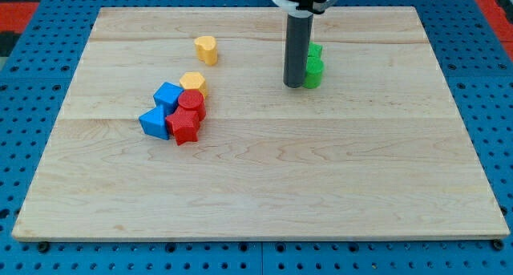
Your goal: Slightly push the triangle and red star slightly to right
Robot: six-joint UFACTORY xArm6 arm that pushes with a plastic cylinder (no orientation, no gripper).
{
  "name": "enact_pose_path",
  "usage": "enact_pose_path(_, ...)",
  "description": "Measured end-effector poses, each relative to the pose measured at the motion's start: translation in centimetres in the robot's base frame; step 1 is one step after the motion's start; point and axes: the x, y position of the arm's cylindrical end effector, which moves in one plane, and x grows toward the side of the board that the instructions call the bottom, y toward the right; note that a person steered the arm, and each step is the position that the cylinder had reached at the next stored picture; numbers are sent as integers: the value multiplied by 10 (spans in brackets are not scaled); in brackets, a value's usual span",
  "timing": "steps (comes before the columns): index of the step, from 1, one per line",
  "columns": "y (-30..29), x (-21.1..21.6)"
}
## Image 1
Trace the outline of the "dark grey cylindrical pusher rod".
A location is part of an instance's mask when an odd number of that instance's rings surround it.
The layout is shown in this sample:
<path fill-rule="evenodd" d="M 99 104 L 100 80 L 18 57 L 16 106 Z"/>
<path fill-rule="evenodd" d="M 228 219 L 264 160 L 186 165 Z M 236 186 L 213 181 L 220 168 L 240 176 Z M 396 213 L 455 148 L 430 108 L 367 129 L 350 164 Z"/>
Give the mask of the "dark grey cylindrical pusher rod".
<path fill-rule="evenodd" d="M 290 88 L 303 85 L 309 53 L 313 16 L 287 16 L 283 82 Z"/>

